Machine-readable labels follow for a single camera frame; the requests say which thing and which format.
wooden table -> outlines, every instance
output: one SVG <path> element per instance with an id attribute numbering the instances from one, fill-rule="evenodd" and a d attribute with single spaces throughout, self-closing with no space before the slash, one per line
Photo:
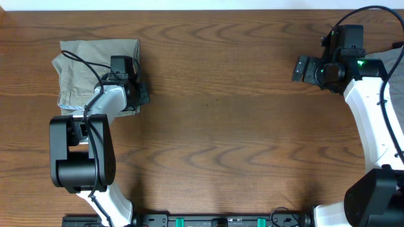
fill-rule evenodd
<path id="1" fill-rule="evenodd" d="M 364 174 L 340 95 L 291 82 L 300 54 L 348 11 L 0 13 L 0 225 L 60 226 L 93 214 L 53 186 L 49 120 L 60 40 L 138 38 L 151 103 L 111 127 L 116 182 L 137 210 L 270 212 L 341 201 Z M 396 19 L 366 11 L 368 52 L 402 40 Z"/>

folded cloth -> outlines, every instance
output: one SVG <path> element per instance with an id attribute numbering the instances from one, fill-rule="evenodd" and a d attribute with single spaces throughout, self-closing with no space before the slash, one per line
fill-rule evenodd
<path id="1" fill-rule="evenodd" d="M 112 55 L 126 55 L 137 60 L 140 59 L 138 40 L 67 41 L 61 42 L 61 50 L 68 50 L 84 59 L 84 61 L 107 66 L 110 66 L 110 57 Z M 61 91 L 57 104 L 61 108 L 62 115 L 69 115 L 75 110 L 82 109 L 94 94 L 94 86 L 98 83 L 97 78 L 83 63 L 68 59 L 62 54 L 59 54 L 52 61 L 52 64 L 59 74 Z M 93 65 L 92 67 L 100 77 L 110 72 L 110 69 L 106 67 Z M 136 108 L 135 111 L 119 112 L 118 116 L 134 115 L 139 110 L 139 108 Z"/>
<path id="2" fill-rule="evenodd" d="M 397 61 L 402 48 L 388 50 L 386 52 L 380 52 L 375 54 L 368 54 L 366 58 L 369 59 L 381 59 L 387 70 L 390 72 L 394 63 Z M 398 122 L 401 129 L 404 129 L 404 62 L 401 61 L 394 71 L 389 80 L 390 84 L 390 97 L 393 104 L 394 111 L 396 112 Z"/>

gray cloth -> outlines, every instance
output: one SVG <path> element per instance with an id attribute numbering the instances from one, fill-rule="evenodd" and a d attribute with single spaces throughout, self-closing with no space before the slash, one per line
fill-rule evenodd
<path id="1" fill-rule="evenodd" d="M 368 54 L 366 58 L 381 59 L 387 72 L 393 67 L 397 61 L 402 48 L 388 50 L 375 54 Z M 394 111 L 396 112 L 397 119 L 400 123 L 401 129 L 404 129 L 404 62 L 401 61 L 394 71 L 389 80 L 390 84 L 390 97 L 393 103 Z"/>
<path id="2" fill-rule="evenodd" d="M 140 58 L 138 40 L 92 40 L 92 41 L 67 41 L 61 42 L 61 49 L 68 50 L 85 61 L 110 65 L 112 55 L 131 56 L 137 60 Z M 53 61 L 59 74 L 59 86 L 61 91 L 57 104 L 61 108 L 62 115 L 69 115 L 73 111 L 82 109 L 84 104 L 94 94 L 94 86 L 98 80 L 83 63 L 73 61 L 59 54 Z M 92 66 L 99 76 L 109 73 L 110 70 L 101 66 Z M 118 116 L 133 115 L 135 111 L 120 112 Z"/>

wood grain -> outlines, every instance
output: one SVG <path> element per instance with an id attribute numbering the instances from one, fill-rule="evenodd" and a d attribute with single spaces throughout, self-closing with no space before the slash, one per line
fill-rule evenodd
<path id="1" fill-rule="evenodd" d="M 319 38 L 347 12 L 5 13 L 0 225 L 93 213 L 49 174 L 60 40 L 140 39 L 151 103 L 111 127 L 116 181 L 137 210 L 262 213 L 342 200 L 364 173 L 354 118 L 341 96 L 290 78 L 298 55 L 320 55 Z M 368 52 L 402 40 L 382 11 L 348 22 L 365 25 Z"/>

brown wood surface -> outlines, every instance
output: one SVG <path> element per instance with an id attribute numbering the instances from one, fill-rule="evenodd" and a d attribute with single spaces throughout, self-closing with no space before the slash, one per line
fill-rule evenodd
<path id="1" fill-rule="evenodd" d="M 116 182 L 140 211 L 270 212 L 336 202 L 364 173 L 339 95 L 291 82 L 299 54 L 348 11 L 0 14 L 0 225 L 60 226 L 93 213 L 53 186 L 49 120 L 60 40 L 138 38 L 151 103 L 111 127 Z M 354 15 L 368 52 L 402 40 L 382 11 Z"/>

